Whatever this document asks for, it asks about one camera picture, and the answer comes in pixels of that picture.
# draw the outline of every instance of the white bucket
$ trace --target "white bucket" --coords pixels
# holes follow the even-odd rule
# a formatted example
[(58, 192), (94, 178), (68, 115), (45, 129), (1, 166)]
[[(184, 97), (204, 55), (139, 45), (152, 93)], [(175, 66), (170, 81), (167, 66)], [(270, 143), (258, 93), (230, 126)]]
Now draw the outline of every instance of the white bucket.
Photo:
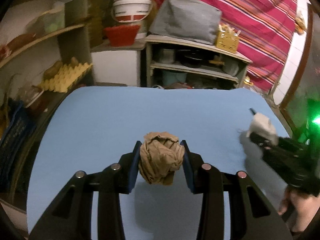
[(117, 22), (139, 22), (149, 15), (151, 9), (151, 0), (114, 0), (111, 15)]

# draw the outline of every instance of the red striped cloth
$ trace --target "red striped cloth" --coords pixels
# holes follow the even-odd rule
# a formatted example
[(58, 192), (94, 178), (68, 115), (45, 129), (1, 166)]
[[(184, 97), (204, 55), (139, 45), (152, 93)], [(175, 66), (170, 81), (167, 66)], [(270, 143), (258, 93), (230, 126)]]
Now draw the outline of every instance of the red striped cloth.
[(248, 75), (257, 87), (271, 89), (288, 56), (297, 0), (202, 1), (222, 11), (222, 22), (241, 30), (238, 52), (253, 61)]

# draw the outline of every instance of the red plastic container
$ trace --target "red plastic container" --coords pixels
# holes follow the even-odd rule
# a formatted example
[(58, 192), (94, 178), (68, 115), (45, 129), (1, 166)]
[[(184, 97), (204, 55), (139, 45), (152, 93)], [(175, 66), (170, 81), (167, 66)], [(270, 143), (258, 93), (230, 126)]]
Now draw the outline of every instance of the red plastic container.
[(138, 33), (140, 25), (121, 25), (103, 29), (103, 33), (109, 38), (110, 45), (114, 47), (130, 46)]

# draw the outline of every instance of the yellow plastic basket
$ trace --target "yellow plastic basket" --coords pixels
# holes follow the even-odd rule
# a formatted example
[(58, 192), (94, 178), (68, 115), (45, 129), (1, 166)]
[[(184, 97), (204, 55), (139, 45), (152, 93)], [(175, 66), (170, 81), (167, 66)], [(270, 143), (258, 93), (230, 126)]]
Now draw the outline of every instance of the yellow plastic basket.
[(236, 53), (239, 45), (239, 40), (239, 36), (234, 36), (230, 33), (218, 31), (216, 47), (218, 49), (223, 49), (231, 53)]

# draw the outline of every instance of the yellow egg carton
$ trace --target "yellow egg carton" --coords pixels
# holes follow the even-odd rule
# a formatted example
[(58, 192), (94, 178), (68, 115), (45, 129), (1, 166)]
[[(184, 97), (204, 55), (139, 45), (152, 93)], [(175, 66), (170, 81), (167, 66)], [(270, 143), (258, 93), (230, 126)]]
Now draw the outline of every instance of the yellow egg carton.
[(60, 93), (67, 93), (92, 67), (92, 63), (79, 64), (71, 66), (71, 64), (63, 65), (59, 72), (51, 79), (43, 80), (38, 87), (43, 90), (49, 90)]

